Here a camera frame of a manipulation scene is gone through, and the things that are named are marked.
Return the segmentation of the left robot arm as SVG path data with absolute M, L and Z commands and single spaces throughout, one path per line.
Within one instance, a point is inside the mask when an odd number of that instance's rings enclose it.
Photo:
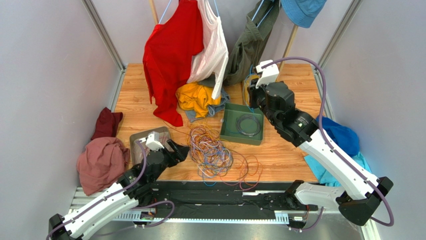
M 189 146 L 166 141 L 169 148 L 146 152 L 142 150 L 142 162 L 134 165 L 108 189 L 77 211 L 49 219 L 48 240 L 89 240 L 107 223 L 129 210 L 150 210 L 166 204 L 173 210 L 171 200 L 154 201 L 152 185 L 167 169 L 186 160 Z

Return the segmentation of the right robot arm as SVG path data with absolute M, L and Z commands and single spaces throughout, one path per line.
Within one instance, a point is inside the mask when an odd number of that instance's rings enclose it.
M 295 94 L 282 81 L 277 60 L 255 67 L 257 79 L 247 88 L 249 106 L 260 109 L 277 133 L 320 163 L 340 183 L 324 186 L 296 180 L 286 194 L 298 203 L 339 211 L 351 223 L 364 226 L 384 204 L 388 226 L 395 220 L 386 195 L 393 187 L 388 177 L 377 177 L 357 164 L 323 128 L 323 118 L 312 117 L 296 108 Z

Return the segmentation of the yellow plastic tray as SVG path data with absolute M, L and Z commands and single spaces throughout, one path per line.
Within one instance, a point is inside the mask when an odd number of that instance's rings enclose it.
M 250 108 L 250 94 L 248 87 L 251 85 L 252 80 L 257 80 L 259 76 L 257 74 L 249 74 L 245 80 L 242 81 L 242 100 L 243 103 Z

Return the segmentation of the green plastic tray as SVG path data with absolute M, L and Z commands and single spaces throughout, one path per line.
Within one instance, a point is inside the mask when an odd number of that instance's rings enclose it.
M 233 143 L 259 146 L 264 138 L 264 115 L 246 105 L 226 103 L 220 138 Z

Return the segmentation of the grey plastic tray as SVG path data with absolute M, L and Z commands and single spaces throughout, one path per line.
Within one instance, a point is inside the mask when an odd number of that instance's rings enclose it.
M 129 137 L 131 160 L 133 165 L 140 164 L 143 160 L 142 148 L 140 147 L 140 145 L 143 146 L 143 149 L 146 154 L 150 152 L 150 149 L 146 146 L 146 138 L 151 132 L 157 132 L 161 144 L 166 147 L 167 150 L 172 151 L 172 148 L 167 143 L 167 140 L 171 139 L 171 135 L 169 129 L 166 126 L 161 126 L 134 133 Z

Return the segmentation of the grey-blue cloth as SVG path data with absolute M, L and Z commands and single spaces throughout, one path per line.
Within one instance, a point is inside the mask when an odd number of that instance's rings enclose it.
M 225 109 L 225 104 L 230 101 L 230 96 L 225 90 L 222 88 L 220 90 L 220 104 L 219 105 L 210 105 L 208 107 L 208 115 L 206 117 L 214 117 L 218 112 Z M 196 117 L 194 110 L 184 110 L 188 120 L 192 123 L 196 120 L 200 120 L 206 117 Z

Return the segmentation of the white hanging tank top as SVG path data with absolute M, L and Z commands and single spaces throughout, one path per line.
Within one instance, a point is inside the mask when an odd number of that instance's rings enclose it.
M 214 14 L 209 1 L 199 0 L 197 6 L 202 19 L 204 49 L 192 57 L 187 83 L 200 82 L 214 74 L 211 97 L 216 100 L 221 96 L 229 52 L 221 18 Z

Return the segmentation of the yellow crumpled garment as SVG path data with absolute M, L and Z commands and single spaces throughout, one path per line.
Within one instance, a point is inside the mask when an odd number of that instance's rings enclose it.
M 176 97 L 179 107 L 184 111 L 195 111 L 196 118 L 204 118 L 209 114 L 209 106 L 219 105 L 221 95 L 212 98 L 213 88 L 192 82 L 179 87 Z

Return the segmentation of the dusty pink cloth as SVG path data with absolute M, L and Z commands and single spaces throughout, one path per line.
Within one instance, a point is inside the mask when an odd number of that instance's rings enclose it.
M 123 175 L 130 161 L 130 150 L 116 137 L 99 137 L 85 146 L 76 169 L 86 196 L 109 188 Z

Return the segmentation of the wooden rack pole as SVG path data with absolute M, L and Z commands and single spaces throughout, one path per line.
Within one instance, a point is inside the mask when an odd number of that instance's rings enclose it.
M 296 24 L 294 24 L 293 27 L 292 27 L 292 29 L 291 29 L 291 33 L 290 33 L 290 36 L 288 38 L 288 41 L 287 41 L 284 53 L 282 55 L 282 58 L 286 58 L 286 57 L 289 56 L 291 48 L 292 48 L 293 43 L 294 43 L 294 40 L 296 38 L 298 29 L 299 29 L 299 27 Z M 280 62 L 279 73 L 278 73 L 278 76 L 276 78 L 277 80 L 279 79 L 279 77 L 280 77 L 280 75 L 281 75 L 281 73 L 282 73 L 282 71 L 284 69 L 284 65 L 285 65 L 284 61 Z

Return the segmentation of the maroon cloth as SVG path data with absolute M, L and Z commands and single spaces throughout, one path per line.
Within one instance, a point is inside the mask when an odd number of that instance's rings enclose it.
M 103 108 L 96 120 L 94 133 L 90 139 L 116 137 L 123 117 L 122 112 L 112 112 L 107 107 Z

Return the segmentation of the olive green hanging garment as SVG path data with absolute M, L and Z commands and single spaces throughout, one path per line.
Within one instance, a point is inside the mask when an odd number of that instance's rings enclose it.
M 261 0 L 247 13 L 245 28 L 228 57 L 224 86 L 242 82 L 252 67 L 260 63 L 279 12 L 278 0 Z

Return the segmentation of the light blue bucket hat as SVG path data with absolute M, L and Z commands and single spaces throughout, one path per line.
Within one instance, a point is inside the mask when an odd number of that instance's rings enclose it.
M 296 26 L 308 29 L 319 15 L 327 0 L 281 0 L 289 20 Z

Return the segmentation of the dark blue cloth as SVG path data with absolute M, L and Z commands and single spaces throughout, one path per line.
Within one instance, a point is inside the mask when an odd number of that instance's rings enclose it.
M 322 117 L 322 127 L 331 140 L 350 157 L 354 157 L 360 152 L 359 137 L 351 128 L 324 116 Z

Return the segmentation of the red hanging shirt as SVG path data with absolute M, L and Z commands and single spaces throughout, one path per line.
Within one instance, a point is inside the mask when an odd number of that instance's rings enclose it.
M 153 114 L 183 126 L 176 91 L 191 75 L 193 56 L 204 49 L 203 20 L 196 0 L 181 0 L 173 16 L 158 24 L 144 46 L 143 68 Z

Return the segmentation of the turquoise cloth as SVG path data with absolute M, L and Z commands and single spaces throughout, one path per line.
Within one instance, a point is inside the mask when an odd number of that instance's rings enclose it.
M 358 152 L 356 155 L 352 156 L 351 158 L 358 165 L 363 167 L 366 171 L 368 171 L 369 173 L 372 172 L 367 160 L 365 159 L 365 157 L 362 155 L 361 152 Z M 328 187 L 341 186 L 339 181 L 312 156 L 307 155 L 304 157 L 304 160 L 320 184 L 328 186 Z

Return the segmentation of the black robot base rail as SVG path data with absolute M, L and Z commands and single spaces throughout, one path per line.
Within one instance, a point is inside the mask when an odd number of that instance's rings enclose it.
M 207 186 L 201 181 L 157 181 L 152 184 L 153 200 L 177 199 L 184 204 L 226 204 L 248 203 L 273 211 L 294 212 L 300 216 L 319 210 L 316 205 L 303 205 L 286 192 L 289 182 L 260 182 L 248 191 L 237 185 L 219 182 Z

